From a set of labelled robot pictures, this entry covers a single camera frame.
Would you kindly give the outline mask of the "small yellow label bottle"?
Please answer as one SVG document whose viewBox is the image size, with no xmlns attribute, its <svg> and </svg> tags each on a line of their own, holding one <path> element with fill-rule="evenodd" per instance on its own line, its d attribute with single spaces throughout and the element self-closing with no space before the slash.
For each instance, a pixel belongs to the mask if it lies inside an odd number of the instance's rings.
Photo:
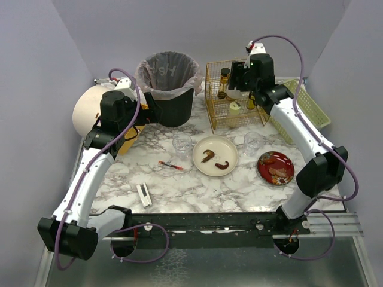
<svg viewBox="0 0 383 287">
<path fill-rule="evenodd" d="M 247 109 L 249 109 L 249 110 L 253 110 L 253 109 L 256 107 L 256 100 L 255 100 L 255 97 L 254 97 L 254 95 L 252 94 L 252 92 L 249 92 L 249 95 L 248 95 L 248 102 L 247 102 L 246 107 L 247 107 Z"/>
</svg>

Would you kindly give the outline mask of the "amber spice jar grey lid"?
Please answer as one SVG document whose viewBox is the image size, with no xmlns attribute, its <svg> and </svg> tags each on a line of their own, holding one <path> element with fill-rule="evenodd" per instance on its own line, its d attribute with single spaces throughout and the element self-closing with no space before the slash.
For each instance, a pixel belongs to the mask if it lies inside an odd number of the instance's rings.
<svg viewBox="0 0 383 287">
<path fill-rule="evenodd" d="M 227 97 L 226 90 L 227 90 L 229 75 L 230 75 L 230 69 L 229 68 L 225 67 L 225 68 L 221 69 L 221 71 L 220 71 L 220 86 L 219 86 L 219 90 L 217 93 L 218 99 L 225 99 Z"/>
</svg>

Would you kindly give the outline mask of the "clear drinking glass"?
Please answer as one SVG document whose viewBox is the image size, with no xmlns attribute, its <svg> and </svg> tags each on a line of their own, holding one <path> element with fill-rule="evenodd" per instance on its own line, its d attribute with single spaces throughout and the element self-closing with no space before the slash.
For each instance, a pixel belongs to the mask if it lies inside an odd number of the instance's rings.
<svg viewBox="0 0 383 287">
<path fill-rule="evenodd" d="M 244 136 L 243 154 L 246 156 L 253 156 L 262 146 L 262 136 L 256 132 L 249 132 Z"/>
<path fill-rule="evenodd" d="M 192 150 L 192 139 L 185 133 L 176 133 L 172 140 L 173 148 L 179 158 L 187 158 Z"/>
</svg>

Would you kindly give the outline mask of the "cream cylindrical shaker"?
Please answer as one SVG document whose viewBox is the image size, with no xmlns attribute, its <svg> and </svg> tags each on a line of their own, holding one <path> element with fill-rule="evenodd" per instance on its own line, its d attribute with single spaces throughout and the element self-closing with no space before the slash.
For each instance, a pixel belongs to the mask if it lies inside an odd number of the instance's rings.
<svg viewBox="0 0 383 287">
<path fill-rule="evenodd" d="M 231 117 L 235 117 L 240 114 L 241 105 L 238 102 L 231 102 L 229 105 L 228 115 Z"/>
</svg>

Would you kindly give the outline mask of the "pale green perforated basket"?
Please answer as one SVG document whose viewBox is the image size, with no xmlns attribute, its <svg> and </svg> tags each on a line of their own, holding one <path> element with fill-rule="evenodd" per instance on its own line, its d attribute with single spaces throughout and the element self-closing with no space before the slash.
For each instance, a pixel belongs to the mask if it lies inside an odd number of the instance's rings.
<svg viewBox="0 0 383 287">
<path fill-rule="evenodd" d="M 327 114 L 317 105 L 313 98 L 308 94 L 305 88 L 305 83 L 302 83 L 297 97 L 297 104 L 311 123 L 318 129 L 328 126 L 331 123 Z M 279 132 L 282 138 L 288 143 L 293 144 L 293 140 L 282 125 L 274 119 L 269 117 L 269 121 L 273 124 L 274 128 Z"/>
</svg>

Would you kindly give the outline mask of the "cream round plate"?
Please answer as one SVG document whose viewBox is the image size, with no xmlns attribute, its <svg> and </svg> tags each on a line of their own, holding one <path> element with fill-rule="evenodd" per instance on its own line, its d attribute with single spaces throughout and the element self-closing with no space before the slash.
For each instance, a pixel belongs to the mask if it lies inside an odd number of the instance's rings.
<svg viewBox="0 0 383 287">
<path fill-rule="evenodd" d="M 203 152 L 207 149 L 213 151 L 215 157 L 206 163 L 202 163 L 201 161 L 206 156 Z M 192 159 L 196 168 L 203 174 L 212 177 L 221 177 L 228 175 L 234 170 L 239 160 L 239 154 L 231 141 L 222 136 L 212 135 L 201 139 L 194 146 Z M 215 163 L 224 164 L 225 161 L 229 162 L 227 169 L 220 170 L 215 167 Z"/>
</svg>

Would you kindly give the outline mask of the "black lid glass jar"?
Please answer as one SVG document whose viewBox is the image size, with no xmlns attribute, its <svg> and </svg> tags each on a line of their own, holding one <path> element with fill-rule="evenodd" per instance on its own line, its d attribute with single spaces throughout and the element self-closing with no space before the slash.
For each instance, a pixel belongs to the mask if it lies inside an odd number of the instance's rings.
<svg viewBox="0 0 383 287">
<path fill-rule="evenodd" d="M 226 95 L 228 98 L 232 100 L 238 100 L 242 97 L 242 92 L 237 89 L 233 89 L 233 90 L 227 89 Z"/>
</svg>

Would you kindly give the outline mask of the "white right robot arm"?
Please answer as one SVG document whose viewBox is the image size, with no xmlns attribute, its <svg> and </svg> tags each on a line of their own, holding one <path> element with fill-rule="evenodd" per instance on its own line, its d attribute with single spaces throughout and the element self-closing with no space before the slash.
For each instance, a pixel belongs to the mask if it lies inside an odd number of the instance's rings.
<svg viewBox="0 0 383 287">
<path fill-rule="evenodd" d="M 296 190 L 276 211 L 276 225 L 286 229 L 341 181 L 348 151 L 328 141 L 298 107 L 297 94 L 275 82 L 273 58 L 262 43 L 250 41 L 246 51 L 245 61 L 232 63 L 228 89 L 249 93 L 254 104 L 288 132 L 306 163 L 296 176 Z"/>
</svg>

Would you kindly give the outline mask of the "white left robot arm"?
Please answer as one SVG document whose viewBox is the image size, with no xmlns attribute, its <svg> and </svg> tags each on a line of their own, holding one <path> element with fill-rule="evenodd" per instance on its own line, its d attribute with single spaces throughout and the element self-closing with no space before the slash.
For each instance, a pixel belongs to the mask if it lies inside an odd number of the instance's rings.
<svg viewBox="0 0 383 287">
<path fill-rule="evenodd" d="M 125 207 L 111 206 L 96 216 L 90 216 L 90 210 L 106 172 L 133 141 L 126 137 L 128 131 L 157 123 L 162 112 L 150 93 L 144 95 L 147 106 L 140 104 L 134 80 L 123 77 L 110 84 L 89 88 L 72 113 L 73 125 L 84 138 L 78 169 L 59 207 L 37 226 L 45 246 L 56 255 L 88 260 L 100 239 L 133 225 L 132 212 Z"/>
</svg>

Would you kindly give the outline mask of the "black trash bin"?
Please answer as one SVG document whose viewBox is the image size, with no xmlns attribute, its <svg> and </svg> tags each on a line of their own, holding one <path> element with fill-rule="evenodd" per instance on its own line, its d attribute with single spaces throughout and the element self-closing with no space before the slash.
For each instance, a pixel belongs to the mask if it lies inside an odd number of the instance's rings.
<svg viewBox="0 0 383 287">
<path fill-rule="evenodd" d="M 178 127 L 185 124 L 192 113 L 194 90 L 189 90 L 172 100 L 155 100 L 162 109 L 159 124 L 166 127 Z"/>
</svg>

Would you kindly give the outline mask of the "orange yellow drawer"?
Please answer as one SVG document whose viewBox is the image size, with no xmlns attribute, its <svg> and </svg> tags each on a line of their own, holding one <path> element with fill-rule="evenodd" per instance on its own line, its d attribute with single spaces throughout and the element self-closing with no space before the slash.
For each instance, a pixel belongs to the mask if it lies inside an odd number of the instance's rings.
<svg viewBox="0 0 383 287">
<path fill-rule="evenodd" d="M 120 148 L 118 154 L 120 156 L 125 155 L 128 150 L 132 147 L 132 145 L 135 143 L 135 141 L 138 139 L 138 136 L 143 131 L 145 126 L 133 126 L 131 127 L 126 133 L 125 133 L 125 143 Z"/>
</svg>

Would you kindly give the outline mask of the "pink plastic bin liner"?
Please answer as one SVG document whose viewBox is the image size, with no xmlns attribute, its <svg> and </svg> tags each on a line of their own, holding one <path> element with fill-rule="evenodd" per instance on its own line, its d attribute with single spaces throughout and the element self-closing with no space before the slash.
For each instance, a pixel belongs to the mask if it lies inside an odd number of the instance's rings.
<svg viewBox="0 0 383 287">
<path fill-rule="evenodd" d="M 154 100 L 172 100 L 189 90 L 202 90 L 202 71 L 197 61 L 187 54 L 165 51 L 152 54 L 137 67 L 135 78 L 144 93 Z"/>
</svg>

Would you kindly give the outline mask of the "brown shrimp piece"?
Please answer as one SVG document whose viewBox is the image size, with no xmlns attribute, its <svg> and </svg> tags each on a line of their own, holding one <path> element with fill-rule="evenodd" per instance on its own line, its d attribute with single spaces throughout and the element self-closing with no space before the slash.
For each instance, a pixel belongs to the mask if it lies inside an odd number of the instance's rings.
<svg viewBox="0 0 383 287">
<path fill-rule="evenodd" d="M 202 163 L 206 163 L 207 161 L 209 161 L 210 159 L 214 158 L 215 157 L 215 153 L 209 149 L 205 150 L 203 152 L 206 156 L 203 158 L 203 160 L 201 161 Z"/>
</svg>

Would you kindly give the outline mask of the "white rectangular device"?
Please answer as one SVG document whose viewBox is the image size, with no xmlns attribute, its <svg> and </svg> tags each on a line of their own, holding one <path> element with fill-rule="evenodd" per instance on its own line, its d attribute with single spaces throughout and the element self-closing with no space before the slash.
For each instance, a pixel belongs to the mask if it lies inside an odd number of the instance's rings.
<svg viewBox="0 0 383 287">
<path fill-rule="evenodd" d="M 141 199 L 141 203 L 144 208 L 150 207 L 153 205 L 150 197 L 150 193 L 148 192 L 148 188 L 146 183 L 139 184 L 136 186 L 136 189 L 139 194 L 139 198 Z"/>
</svg>

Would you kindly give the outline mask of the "black mounting rail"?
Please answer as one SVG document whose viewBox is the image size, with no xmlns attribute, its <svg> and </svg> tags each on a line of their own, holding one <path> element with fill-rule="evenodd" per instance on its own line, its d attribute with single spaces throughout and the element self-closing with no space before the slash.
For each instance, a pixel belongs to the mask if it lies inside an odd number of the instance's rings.
<svg viewBox="0 0 383 287">
<path fill-rule="evenodd" d="M 274 239 L 309 234 L 306 217 L 287 222 L 276 212 L 136 213 L 107 238 L 139 249 L 272 248 Z"/>
</svg>

